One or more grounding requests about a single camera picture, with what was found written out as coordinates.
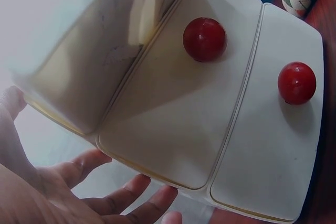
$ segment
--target white tray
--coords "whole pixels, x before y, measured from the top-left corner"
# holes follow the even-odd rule
[[[200,16],[227,31],[216,62],[196,62],[183,48],[184,28]],[[279,72],[292,61],[317,77],[303,106],[278,95]],[[322,40],[312,27],[260,0],[181,0],[128,78],[97,145],[213,205],[294,222],[310,183],[322,101]]]

